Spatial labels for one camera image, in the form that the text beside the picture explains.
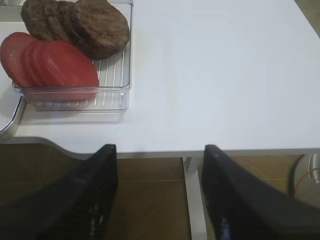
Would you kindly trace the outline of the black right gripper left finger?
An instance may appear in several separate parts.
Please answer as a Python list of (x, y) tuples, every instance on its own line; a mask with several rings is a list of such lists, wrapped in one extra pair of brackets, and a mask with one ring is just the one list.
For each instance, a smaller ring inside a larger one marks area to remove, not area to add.
[(2, 240), (102, 240), (118, 188), (106, 144), (59, 180), (0, 208)]

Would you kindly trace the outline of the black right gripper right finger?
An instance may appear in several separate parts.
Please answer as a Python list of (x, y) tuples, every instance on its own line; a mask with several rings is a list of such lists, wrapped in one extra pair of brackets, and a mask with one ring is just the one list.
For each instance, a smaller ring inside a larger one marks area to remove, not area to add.
[(274, 189), (206, 145), (201, 185), (217, 240), (318, 240), (320, 210)]

